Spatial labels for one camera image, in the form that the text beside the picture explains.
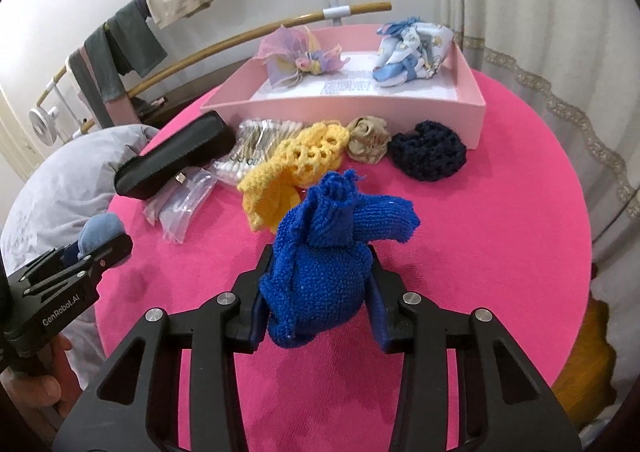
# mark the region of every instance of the pink tablecloth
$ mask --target pink tablecloth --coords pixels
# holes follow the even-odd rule
[[[532,109],[497,82],[476,76],[487,102],[484,130],[458,174],[419,183],[389,159],[376,166],[346,160],[345,166],[367,177],[361,191],[408,198],[422,220],[409,243],[376,244],[385,268],[441,307],[466,313],[490,308],[552,383],[588,296],[591,244],[582,190],[558,141]],[[206,98],[150,146],[196,118]],[[194,309],[228,289],[271,241],[269,233],[250,232],[241,197],[231,188],[214,189],[181,246],[163,241],[142,209],[142,202],[122,197],[111,203],[134,250],[100,284],[96,314],[107,353],[148,308]],[[378,351],[363,313],[297,350],[279,349],[267,337],[255,355],[236,359],[250,450],[387,450],[401,361]],[[185,376],[181,387],[180,443],[188,446]],[[456,396],[451,385],[450,412]],[[454,420],[450,446],[456,444]]]

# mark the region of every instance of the dark blue crochet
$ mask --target dark blue crochet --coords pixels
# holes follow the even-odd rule
[[[466,147],[448,127],[425,120],[416,133],[398,133],[388,152],[393,163],[407,176],[420,181],[438,181],[460,170],[466,163]]]
[[[273,244],[273,267],[260,280],[271,310],[269,334],[293,348],[351,319],[364,301],[372,255],[367,243],[409,240],[420,220],[395,196],[361,194],[352,170],[328,172],[287,212]]]

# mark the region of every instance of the cotton swab pack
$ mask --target cotton swab pack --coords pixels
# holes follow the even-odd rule
[[[271,158],[280,142],[295,137],[303,127],[301,122],[244,120],[236,133],[236,145],[211,170],[220,181],[235,187],[247,172]]]

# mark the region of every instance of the blue towel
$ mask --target blue towel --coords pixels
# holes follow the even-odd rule
[[[367,243],[406,242],[420,225],[410,201],[361,194],[357,180],[351,170],[328,172],[280,222],[272,269],[260,280],[280,347],[302,346],[350,320],[371,274]]]
[[[68,268],[76,264],[85,255],[100,248],[110,239],[124,233],[126,233],[124,224],[113,212],[95,215],[89,218],[84,227],[82,227],[78,241],[65,250],[62,262]]]

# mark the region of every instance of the beige fabric flower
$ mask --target beige fabric flower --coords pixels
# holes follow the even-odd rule
[[[382,118],[356,118],[347,125],[347,129],[351,134],[347,153],[354,160],[373,164],[386,154],[391,136],[386,132],[386,122]]]

